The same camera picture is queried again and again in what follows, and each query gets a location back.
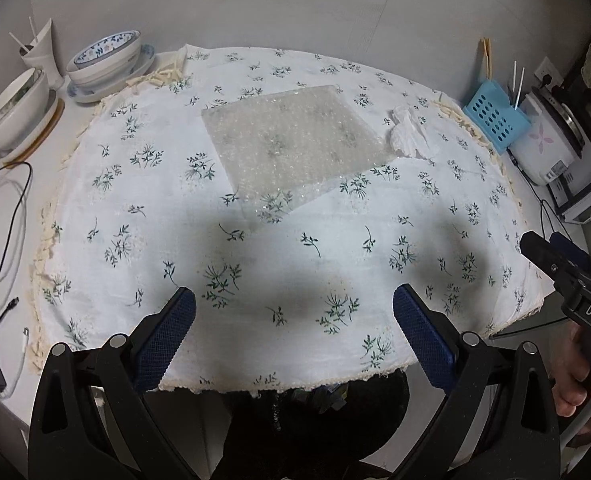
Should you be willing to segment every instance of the power outlet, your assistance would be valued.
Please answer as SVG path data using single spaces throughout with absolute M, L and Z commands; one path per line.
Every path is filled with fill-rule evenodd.
M 551 82 L 546 86 L 549 90 L 555 85 L 562 86 L 564 79 L 551 60 L 545 56 L 540 63 L 540 66 L 538 66 L 538 68 L 535 69 L 535 72 L 533 72 L 533 75 L 541 82 L 547 74 L 551 76 Z

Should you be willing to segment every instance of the white appliance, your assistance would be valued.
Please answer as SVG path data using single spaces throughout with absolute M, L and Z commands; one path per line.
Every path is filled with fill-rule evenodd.
M 591 192 L 578 203 L 572 205 L 568 210 L 563 206 L 568 202 L 567 193 L 562 184 L 564 179 L 573 195 L 577 195 L 591 184 L 591 142 L 586 138 L 585 146 L 582 149 L 582 159 L 574 162 L 570 168 L 564 172 L 561 178 L 549 186 L 558 207 L 562 208 L 562 219 L 570 224 L 587 224 L 591 222 Z
M 580 160 L 583 131 L 571 111 L 544 88 L 527 94 L 520 109 L 531 128 L 509 149 L 533 183 L 545 186 Z

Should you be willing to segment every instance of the hand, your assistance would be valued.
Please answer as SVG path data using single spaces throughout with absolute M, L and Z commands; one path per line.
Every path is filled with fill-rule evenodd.
M 553 362 L 553 400 L 560 416 L 572 416 L 576 407 L 587 398 L 587 391 L 580 384 L 589 374 L 589 362 L 580 351 L 579 339 L 582 327 L 570 322 L 557 357 Z M 591 433 L 591 420 L 578 434 Z

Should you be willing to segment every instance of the stacked bowl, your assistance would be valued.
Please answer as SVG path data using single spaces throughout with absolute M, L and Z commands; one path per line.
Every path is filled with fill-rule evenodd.
M 80 89 L 101 88 L 130 73 L 140 56 L 141 43 L 138 30 L 111 34 L 78 52 L 66 72 Z
M 0 152 L 19 145 L 45 115 L 49 96 L 47 75 L 29 68 L 0 94 Z

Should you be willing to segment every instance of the screw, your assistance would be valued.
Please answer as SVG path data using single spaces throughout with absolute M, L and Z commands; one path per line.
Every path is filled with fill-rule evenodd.
M 116 334 L 111 339 L 109 339 L 109 345 L 113 348 L 120 348 L 124 343 L 127 342 L 127 337 L 122 334 Z
M 535 346 L 535 344 L 531 343 L 530 341 L 525 341 L 525 343 L 522 345 L 522 348 L 524 348 L 525 352 L 530 355 L 537 354 L 537 346 Z
M 51 353 L 55 356 L 59 356 L 62 355 L 65 350 L 66 346 L 64 346 L 64 343 L 58 343 L 51 349 Z
M 462 335 L 462 341 L 469 346 L 478 346 L 480 344 L 480 337 L 475 332 L 464 332 Z

